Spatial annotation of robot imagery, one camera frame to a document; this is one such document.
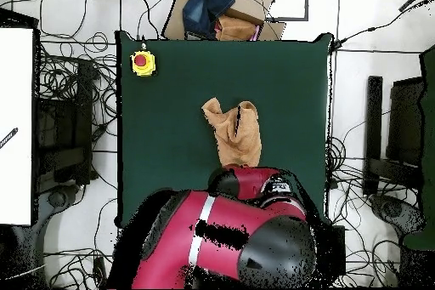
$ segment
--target yellow button base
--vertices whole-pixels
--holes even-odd
[[[137,66],[134,63],[134,59],[138,55],[143,55],[146,58],[145,66]],[[155,71],[155,57],[150,51],[138,51],[131,55],[132,64],[133,64],[133,72],[136,72],[136,75],[140,77],[148,77],[153,74]]]

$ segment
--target floor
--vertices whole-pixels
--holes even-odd
[[[148,0],[153,6],[159,0]],[[390,22],[399,13],[398,8],[406,0],[309,0],[309,20],[287,23],[283,39],[313,41],[319,34],[330,32],[335,37],[343,39],[371,26],[380,26]],[[32,0],[14,3],[14,11],[39,18],[39,7],[42,3],[42,28],[47,33],[72,34],[80,25],[84,13],[84,0]],[[81,30],[76,34],[76,40],[86,41],[95,32],[104,33],[110,42],[114,42],[113,31],[122,29],[136,35],[139,16],[146,10],[142,0],[121,0],[122,19],[120,23],[120,0],[88,0],[86,17]],[[172,0],[161,0],[151,11],[150,17],[157,29],[161,31]],[[276,0],[272,8],[273,16],[302,17],[303,0]],[[388,111],[389,90],[393,82],[399,79],[417,77],[421,74],[418,54],[435,43],[435,17],[433,8],[428,6],[414,9],[404,14],[399,20],[386,28],[367,32],[343,44],[333,54],[333,121],[332,135],[344,139],[346,132],[364,121],[365,88],[367,77],[382,76],[384,80],[382,109]],[[145,37],[155,37],[153,28],[148,24],[146,16],[141,21],[139,32]],[[42,40],[58,40],[53,37],[43,37]],[[82,54],[80,46],[44,43],[50,54]],[[114,54],[115,48],[109,46],[104,54]],[[388,115],[383,116],[382,123],[382,155],[385,154],[387,139]],[[116,122],[110,125],[110,131],[116,133]],[[346,137],[347,157],[363,157],[364,125],[361,125]],[[116,137],[105,135],[99,141],[99,151],[116,151]],[[345,164],[351,168],[361,169],[361,160],[347,159]],[[116,186],[116,154],[95,153],[93,165],[108,183]],[[330,192],[330,218],[339,214],[342,205],[343,190],[347,184],[339,186],[338,190]],[[358,252],[364,246],[371,251],[374,245],[383,239],[397,241],[397,236],[390,225],[377,219],[364,201],[357,198],[361,195],[358,188],[353,187],[355,198],[347,204],[347,221],[345,225],[347,244],[347,268],[350,273],[341,278],[342,283],[349,286],[372,286],[396,284],[391,270],[379,264],[378,272],[382,282],[374,276],[371,255]],[[406,196],[406,190],[394,191],[390,195]],[[115,199],[103,209],[111,199]],[[414,202],[415,197],[408,192],[407,201]],[[75,253],[86,254],[94,247],[96,235],[98,249],[111,255],[116,242],[116,227],[113,220],[116,216],[116,190],[102,179],[94,181],[86,190],[82,202],[64,213],[56,215],[50,222],[46,241],[46,253],[58,253],[69,250],[69,255],[52,255],[47,257],[46,272],[53,276],[59,268],[71,260]],[[376,249],[377,257],[385,262],[399,262],[398,249],[393,244],[381,244]],[[87,270],[92,269],[90,261],[85,260]],[[106,262],[109,272],[110,263]],[[70,276],[60,276],[57,283],[68,285],[72,283]]]

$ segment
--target red button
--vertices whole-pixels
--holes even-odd
[[[134,58],[134,63],[137,66],[145,66],[146,65],[146,58],[145,58],[145,56],[143,56],[142,54],[137,55]]]

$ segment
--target green mat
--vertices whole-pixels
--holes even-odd
[[[291,170],[324,218],[331,39],[324,34],[314,43],[148,41],[158,74],[137,77],[130,55],[141,45],[120,32],[121,226],[155,190],[206,188],[220,166],[201,111],[213,97],[223,111],[244,100],[256,106],[263,145],[259,165]]]

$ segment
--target white stripe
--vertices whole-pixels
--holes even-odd
[[[208,216],[212,211],[212,206],[215,201],[215,198],[212,196],[208,196],[206,201],[204,202],[204,206],[202,207],[201,215],[199,220],[204,220],[207,222]],[[200,247],[202,243],[202,237],[196,236],[194,234],[194,238],[192,240],[192,245],[190,245],[190,253],[189,253],[189,264],[192,266],[196,266],[196,262],[198,260],[198,254],[200,253]]]

